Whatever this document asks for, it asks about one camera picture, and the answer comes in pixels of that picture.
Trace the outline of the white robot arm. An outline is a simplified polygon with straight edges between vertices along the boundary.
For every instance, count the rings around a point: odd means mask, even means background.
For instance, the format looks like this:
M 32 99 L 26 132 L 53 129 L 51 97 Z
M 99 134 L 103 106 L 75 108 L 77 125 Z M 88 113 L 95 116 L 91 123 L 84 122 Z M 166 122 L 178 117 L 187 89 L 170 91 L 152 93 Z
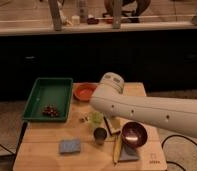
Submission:
M 118 116 L 197 138 L 197 99 L 129 96 L 124 79 L 113 72 L 101 78 L 91 106 L 107 116 Z

